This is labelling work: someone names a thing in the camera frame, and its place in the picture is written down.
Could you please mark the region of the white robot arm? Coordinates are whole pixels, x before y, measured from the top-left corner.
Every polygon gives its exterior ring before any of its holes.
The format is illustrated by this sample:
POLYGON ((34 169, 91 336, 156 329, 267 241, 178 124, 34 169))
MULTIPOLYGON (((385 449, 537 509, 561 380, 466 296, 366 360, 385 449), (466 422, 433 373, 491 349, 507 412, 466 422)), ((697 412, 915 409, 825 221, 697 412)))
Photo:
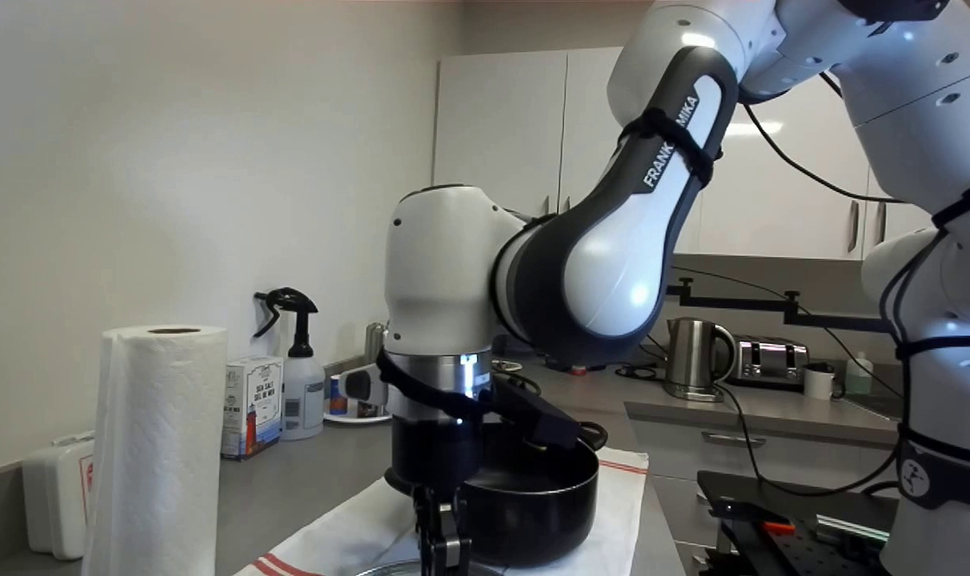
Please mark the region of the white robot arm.
POLYGON ((609 364, 652 327, 663 269, 744 101, 835 72, 879 188, 931 226, 877 247, 865 283, 903 360, 889 576, 970 576, 970 6, 964 0, 652 0, 609 80, 620 120, 600 186, 526 221, 474 186, 397 202, 388 234, 397 387, 388 481, 410 492, 422 565, 460 576, 456 492, 503 406, 491 345, 609 364))

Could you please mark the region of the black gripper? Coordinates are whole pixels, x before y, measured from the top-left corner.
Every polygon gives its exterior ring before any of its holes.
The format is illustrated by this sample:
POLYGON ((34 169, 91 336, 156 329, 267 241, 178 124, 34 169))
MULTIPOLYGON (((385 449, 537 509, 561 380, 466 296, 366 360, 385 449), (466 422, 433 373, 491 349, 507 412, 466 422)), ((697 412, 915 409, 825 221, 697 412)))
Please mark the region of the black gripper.
POLYGON ((418 571, 466 576, 472 541, 460 534, 451 498, 485 468, 485 422, 391 422, 388 482, 412 496, 418 571))

